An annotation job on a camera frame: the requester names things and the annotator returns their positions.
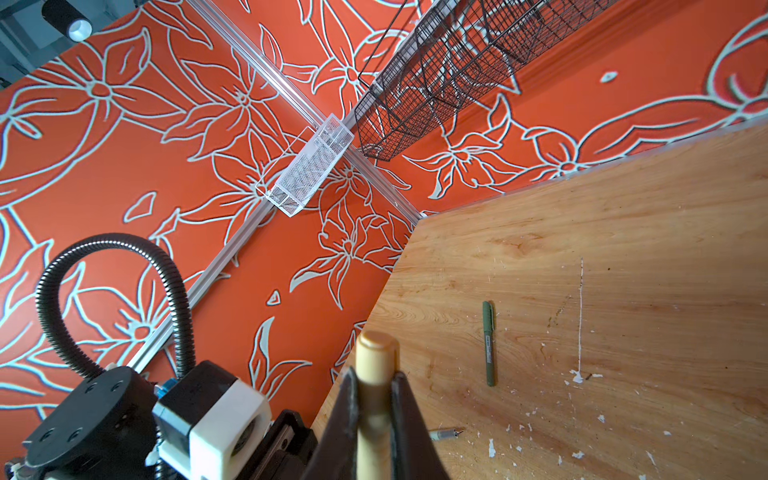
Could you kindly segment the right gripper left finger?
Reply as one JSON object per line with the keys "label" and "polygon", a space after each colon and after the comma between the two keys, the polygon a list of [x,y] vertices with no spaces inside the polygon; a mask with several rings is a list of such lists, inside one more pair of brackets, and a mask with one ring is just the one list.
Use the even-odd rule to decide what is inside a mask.
{"label": "right gripper left finger", "polygon": [[322,438],[304,470],[303,479],[356,478],[359,423],[358,377],[353,368],[343,375]]}

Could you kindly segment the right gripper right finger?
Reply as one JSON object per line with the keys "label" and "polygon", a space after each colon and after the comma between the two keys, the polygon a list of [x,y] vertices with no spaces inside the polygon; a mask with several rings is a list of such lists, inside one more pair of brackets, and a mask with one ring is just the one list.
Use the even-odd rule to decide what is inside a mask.
{"label": "right gripper right finger", "polygon": [[398,371],[391,381],[392,479],[449,479],[429,436],[407,376]]}

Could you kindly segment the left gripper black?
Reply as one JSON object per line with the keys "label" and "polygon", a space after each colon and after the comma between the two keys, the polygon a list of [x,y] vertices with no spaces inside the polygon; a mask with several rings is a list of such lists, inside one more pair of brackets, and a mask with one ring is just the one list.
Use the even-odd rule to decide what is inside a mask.
{"label": "left gripper black", "polygon": [[317,446],[314,431],[304,424],[301,415],[285,409],[272,423],[239,478],[299,480]]}

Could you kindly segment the beige pen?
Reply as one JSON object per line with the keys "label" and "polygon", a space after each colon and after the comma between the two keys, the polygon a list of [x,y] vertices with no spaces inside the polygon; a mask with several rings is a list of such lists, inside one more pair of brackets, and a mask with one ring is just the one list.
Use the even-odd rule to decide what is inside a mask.
{"label": "beige pen", "polygon": [[452,440],[459,438],[464,431],[461,427],[434,429],[429,431],[429,437],[432,441]]}

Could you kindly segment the beige pen cap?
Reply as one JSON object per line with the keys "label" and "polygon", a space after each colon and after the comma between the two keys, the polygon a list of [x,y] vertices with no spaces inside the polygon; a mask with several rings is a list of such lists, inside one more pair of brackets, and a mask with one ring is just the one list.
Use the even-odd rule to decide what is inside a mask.
{"label": "beige pen cap", "polygon": [[357,338],[357,479],[391,478],[391,382],[399,370],[399,342],[387,333],[364,330]]}

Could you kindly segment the dark green pen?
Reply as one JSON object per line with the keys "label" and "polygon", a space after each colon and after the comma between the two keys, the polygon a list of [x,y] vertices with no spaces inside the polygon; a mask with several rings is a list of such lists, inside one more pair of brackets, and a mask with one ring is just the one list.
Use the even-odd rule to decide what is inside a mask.
{"label": "dark green pen", "polygon": [[496,385],[495,357],[493,348],[493,319],[483,319],[484,351],[486,383],[493,387]]}

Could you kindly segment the dark green pen cap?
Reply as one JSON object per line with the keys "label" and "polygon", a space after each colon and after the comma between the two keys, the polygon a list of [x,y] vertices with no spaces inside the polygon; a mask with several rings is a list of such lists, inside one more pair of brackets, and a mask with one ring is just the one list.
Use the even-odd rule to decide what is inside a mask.
{"label": "dark green pen cap", "polygon": [[491,301],[484,301],[482,304],[483,331],[491,335],[495,330],[495,309]]}

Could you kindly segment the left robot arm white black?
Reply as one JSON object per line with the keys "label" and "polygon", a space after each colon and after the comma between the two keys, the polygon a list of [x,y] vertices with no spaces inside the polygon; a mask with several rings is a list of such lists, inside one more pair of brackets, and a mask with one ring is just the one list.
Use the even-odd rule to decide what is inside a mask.
{"label": "left robot arm white black", "polygon": [[4,479],[299,479],[318,441],[301,416],[203,361],[159,387],[128,367],[83,381]]}

